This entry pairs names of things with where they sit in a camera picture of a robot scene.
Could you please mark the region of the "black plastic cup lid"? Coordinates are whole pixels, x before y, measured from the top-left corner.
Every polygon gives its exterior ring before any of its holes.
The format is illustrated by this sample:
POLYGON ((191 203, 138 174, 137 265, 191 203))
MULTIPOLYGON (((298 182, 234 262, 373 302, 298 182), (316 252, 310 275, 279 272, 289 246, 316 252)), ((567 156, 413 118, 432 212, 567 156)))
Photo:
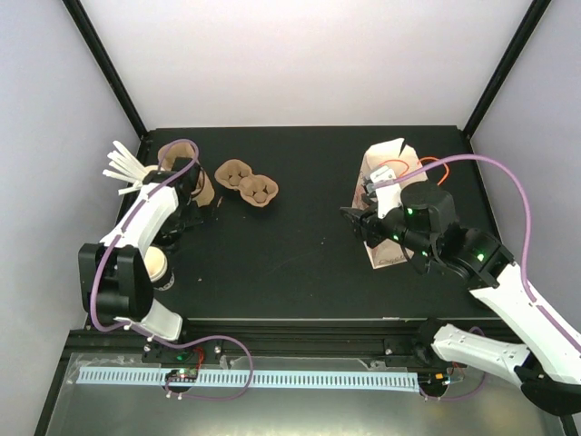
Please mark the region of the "black plastic cup lid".
POLYGON ((179 247, 179 242, 182 238, 181 231, 173 231, 164 233, 159 231, 158 234, 153 239, 153 245, 159 247, 160 249, 171 252, 175 251, 179 247))

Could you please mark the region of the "black paper coffee cup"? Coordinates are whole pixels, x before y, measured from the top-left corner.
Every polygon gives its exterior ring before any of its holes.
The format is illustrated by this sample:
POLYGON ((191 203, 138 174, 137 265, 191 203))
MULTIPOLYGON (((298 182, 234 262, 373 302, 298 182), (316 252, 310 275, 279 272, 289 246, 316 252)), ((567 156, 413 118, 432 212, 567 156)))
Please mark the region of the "black paper coffee cup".
POLYGON ((160 248, 150 246, 143 262, 154 290, 165 292, 173 287, 174 273, 166 254, 160 248))

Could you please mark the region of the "cream bear-print paper bag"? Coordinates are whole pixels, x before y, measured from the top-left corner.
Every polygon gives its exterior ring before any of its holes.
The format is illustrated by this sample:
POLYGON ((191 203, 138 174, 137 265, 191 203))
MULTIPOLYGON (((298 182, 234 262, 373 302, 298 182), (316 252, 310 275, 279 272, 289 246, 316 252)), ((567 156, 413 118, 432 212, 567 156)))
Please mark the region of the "cream bear-print paper bag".
MULTIPOLYGON (((359 176, 351 206, 364 210, 366 204, 362 199, 365 193, 364 182, 369 174, 378 166, 389 166, 396 178, 414 172, 422 167, 415 149, 406 144, 404 138, 393 139, 387 142, 373 144, 362 157, 359 176)), ((426 181, 425 173, 416 175, 405 182, 393 184, 379 189, 379 217, 384 218, 391 209, 401 206, 400 193, 407 185, 426 181)), ((397 244, 386 241, 378 247, 370 249, 365 245, 369 261, 374 270, 403 263, 405 257, 397 244)))

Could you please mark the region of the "brown pulp two-cup carrier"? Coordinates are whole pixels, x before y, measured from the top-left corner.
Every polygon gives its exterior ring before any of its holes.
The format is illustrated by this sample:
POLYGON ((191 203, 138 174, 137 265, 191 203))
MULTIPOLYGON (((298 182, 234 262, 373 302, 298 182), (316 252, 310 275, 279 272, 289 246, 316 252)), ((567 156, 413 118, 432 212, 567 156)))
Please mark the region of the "brown pulp two-cup carrier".
POLYGON ((214 173, 215 180, 224 188, 236 191, 242 200, 254 207, 267 206, 279 193, 279 186, 271 178, 255 174, 251 167, 238 159, 224 162, 214 173))

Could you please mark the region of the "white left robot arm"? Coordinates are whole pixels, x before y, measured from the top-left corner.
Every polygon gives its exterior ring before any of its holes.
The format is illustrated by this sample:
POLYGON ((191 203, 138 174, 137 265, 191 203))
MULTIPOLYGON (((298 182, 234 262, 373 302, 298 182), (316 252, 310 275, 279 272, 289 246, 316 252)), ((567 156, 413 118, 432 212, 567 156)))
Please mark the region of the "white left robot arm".
POLYGON ((195 341, 182 332, 182 316, 154 298, 159 279, 148 273, 145 257, 163 226, 179 220, 191 202, 199 173, 194 158, 178 158, 170 171, 148 173, 121 221, 78 253, 83 306, 93 327, 100 332, 134 329, 157 338, 174 362, 188 361, 195 341))

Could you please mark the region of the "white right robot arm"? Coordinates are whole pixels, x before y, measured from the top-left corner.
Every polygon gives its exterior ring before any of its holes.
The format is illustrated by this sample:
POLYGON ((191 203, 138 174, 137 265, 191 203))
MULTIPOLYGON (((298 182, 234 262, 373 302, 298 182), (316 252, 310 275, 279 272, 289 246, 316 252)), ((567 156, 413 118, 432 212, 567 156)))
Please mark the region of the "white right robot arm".
POLYGON ((522 266, 499 239, 459 223, 449 192, 429 181, 395 184, 365 209, 340 213, 369 248, 390 241, 427 271, 456 275, 519 339, 502 342, 432 319, 412 344, 418 363, 463 363, 512 383, 547 413, 580 411, 579 332, 522 279, 522 266))

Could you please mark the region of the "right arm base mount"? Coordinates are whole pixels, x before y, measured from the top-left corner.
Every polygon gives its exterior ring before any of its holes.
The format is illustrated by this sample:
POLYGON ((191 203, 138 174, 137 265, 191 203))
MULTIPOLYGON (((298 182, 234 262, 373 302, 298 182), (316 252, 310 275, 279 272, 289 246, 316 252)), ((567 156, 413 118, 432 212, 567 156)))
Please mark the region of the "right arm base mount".
POLYGON ((432 348, 435 335, 446 324, 427 319, 410 332, 392 333, 383 339, 384 359, 388 366, 406 368, 447 369, 452 361, 437 356, 432 348))

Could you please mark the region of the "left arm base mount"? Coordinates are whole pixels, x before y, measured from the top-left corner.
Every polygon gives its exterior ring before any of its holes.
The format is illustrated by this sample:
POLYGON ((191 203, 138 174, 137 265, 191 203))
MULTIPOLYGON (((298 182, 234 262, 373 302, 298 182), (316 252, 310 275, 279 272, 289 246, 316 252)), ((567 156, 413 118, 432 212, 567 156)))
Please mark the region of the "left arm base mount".
POLYGON ((222 353, 223 341, 210 341, 185 349, 174 349, 158 342, 145 346, 142 363, 162 367, 193 367, 199 362, 216 362, 222 353))

